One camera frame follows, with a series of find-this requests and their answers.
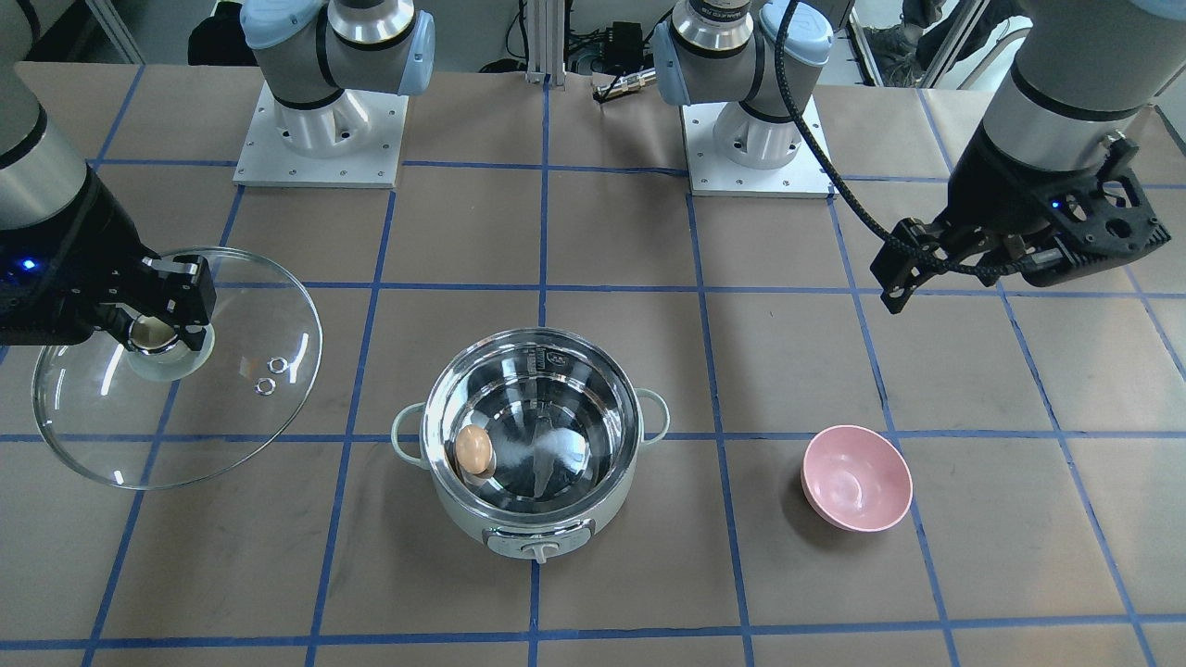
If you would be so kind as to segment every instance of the brown egg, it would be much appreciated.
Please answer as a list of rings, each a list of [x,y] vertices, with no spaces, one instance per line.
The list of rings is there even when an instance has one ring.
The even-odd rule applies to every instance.
[[[490,434],[482,426],[471,424],[461,428],[453,440],[453,456],[458,465],[470,475],[493,472],[495,447]]]

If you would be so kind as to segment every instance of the pot handle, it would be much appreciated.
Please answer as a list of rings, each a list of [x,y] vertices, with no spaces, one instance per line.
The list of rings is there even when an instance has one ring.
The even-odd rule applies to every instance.
[[[400,447],[400,425],[403,424],[403,420],[407,419],[409,414],[422,409],[425,409],[425,404],[413,404],[401,409],[400,414],[395,415],[395,419],[391,421],[391,446],[395,449],[395,453],[403,460],[407,460],[416,468],[428,470],[428,462],[425,460],[422,456],[412,456]],[[423,444],[420,445],[420,451],[423,453]]]
[[[643,440],[643,446],[649,447],[655,443],[662,440],[663,437],[667,436],[668,430],[671,428],[671,411],[668,409],[667,401],[663,400],[663,396],[658,395],[657,393],[650,389],[635,389],[635,393],[638,394],[638,398],[640,399],[651,399],[651,401],[653,401],[655,405],[659,406],[659,409],[663,411],[663,427],[659,428],[659,434],[655,436],[650,440]],[[643,421],[642,414],[638,415],[638,421],[642,425]]]

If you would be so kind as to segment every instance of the power adapter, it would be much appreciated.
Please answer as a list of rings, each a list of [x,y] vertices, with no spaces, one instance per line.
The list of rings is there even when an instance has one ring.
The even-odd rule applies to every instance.
[[[643,69],[643,26],[613,21],[601,49],[601,71],[625,76]]]

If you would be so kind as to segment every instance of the pink bowl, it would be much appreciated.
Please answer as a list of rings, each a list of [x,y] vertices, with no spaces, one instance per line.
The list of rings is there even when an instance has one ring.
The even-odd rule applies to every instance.
[[[846,531],[885,531],[901,521],[914,496],[906,460],[861,426],[833,426],[811,438],[802,477],[811,507]]]

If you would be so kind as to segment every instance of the electric pot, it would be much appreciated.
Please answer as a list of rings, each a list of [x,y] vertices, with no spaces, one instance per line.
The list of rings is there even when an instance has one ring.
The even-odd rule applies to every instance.
[[[639,398],[662,411],[644,439]],[[420,453],[400,447],[400,425],[415,412]],[[655,392],[635,389],[602,350],[568,331],[515,329],[461,351],[426,402],[391,424],[404,460],[428,470],[449,517],[495,553],[544,563],[588,542],[626,500],[638,452],[667,434],[671,415]],[[466,426],[490,437],[483,475],[459,465],[454,443]]]

